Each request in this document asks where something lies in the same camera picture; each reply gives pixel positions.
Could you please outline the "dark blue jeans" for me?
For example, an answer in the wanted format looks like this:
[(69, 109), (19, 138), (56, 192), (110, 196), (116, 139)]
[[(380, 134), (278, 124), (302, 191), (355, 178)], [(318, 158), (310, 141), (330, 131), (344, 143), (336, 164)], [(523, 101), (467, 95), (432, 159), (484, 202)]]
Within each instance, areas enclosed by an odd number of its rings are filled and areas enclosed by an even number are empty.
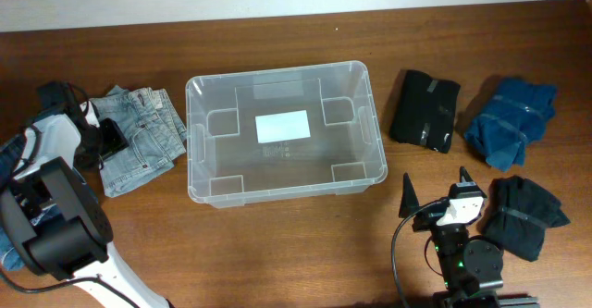
[[(23, 154), (25, 143), (25, 137), (17, 135), (1, 146), (1, 189), (6, 187), (15, 164)], [(33, 218), (32, 223), (39, 225), (60, 215), (56, 206), (48, 206), (39, 216)], [(25, 266), (3, 228), (1, 228), (1, 264), (6, 271), (18, 271)]]

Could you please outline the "light blue jeans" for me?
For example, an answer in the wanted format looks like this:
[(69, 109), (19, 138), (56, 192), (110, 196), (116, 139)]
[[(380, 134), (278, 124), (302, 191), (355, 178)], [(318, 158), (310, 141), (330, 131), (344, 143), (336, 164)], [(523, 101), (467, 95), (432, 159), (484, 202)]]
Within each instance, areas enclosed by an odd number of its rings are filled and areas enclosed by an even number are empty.
[(101, 118), (117, 123), (128, 142), (104, 160), (100, 176), (106, 196), (121, 196), (156, 179), (186, 153), (186, 127), (166, 90), (116, 86), (91, 102)]

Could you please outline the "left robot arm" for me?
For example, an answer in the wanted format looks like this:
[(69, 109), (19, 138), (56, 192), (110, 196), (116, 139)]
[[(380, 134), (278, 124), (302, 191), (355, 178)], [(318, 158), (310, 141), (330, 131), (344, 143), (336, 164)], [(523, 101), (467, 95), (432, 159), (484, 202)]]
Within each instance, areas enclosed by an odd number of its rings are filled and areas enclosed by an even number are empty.
[(83, 177), (97, 170), (117, 197), (168, 171), (185, 151), (185, 127), (163, 90), (113, 89), (92, 99), (51, 81), (40, 112), (1, 148), (1, 266), (49, 275), (105, 307), (166, 307), (122, 259)]

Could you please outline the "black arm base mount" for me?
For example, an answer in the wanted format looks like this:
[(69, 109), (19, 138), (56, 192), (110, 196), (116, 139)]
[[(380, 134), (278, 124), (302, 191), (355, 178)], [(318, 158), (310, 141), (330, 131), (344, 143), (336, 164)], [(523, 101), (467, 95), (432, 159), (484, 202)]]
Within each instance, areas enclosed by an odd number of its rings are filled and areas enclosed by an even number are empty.
[(538, 297), (526, 294), (499, 296), (495, 292), (477, 294), (472, 298), (453, 297), (448, 292), (432, 296), (431, 306), (437, 308), (540, 308)]

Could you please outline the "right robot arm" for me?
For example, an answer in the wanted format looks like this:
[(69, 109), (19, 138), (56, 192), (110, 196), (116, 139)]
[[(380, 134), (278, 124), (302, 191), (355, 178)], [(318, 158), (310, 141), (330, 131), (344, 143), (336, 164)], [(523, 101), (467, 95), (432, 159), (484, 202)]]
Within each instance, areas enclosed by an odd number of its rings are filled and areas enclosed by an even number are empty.
[(433, 295), (436, 307), (500, 307), (497, 290), (503, 287), (503, 252), (495, 243), (470, 236), (468, 227), (481, 216), (487, 199), (468, 171), (459, 169), (459, 181), (448, 195), (421, 205), (411, 178), (403, 175), (398, 225), (391, 240), (393, 277), (402, 304), (406, 300), (396, 271), (396, 241), (407, 223), (414, 232), (430, 233), (446, 290)]

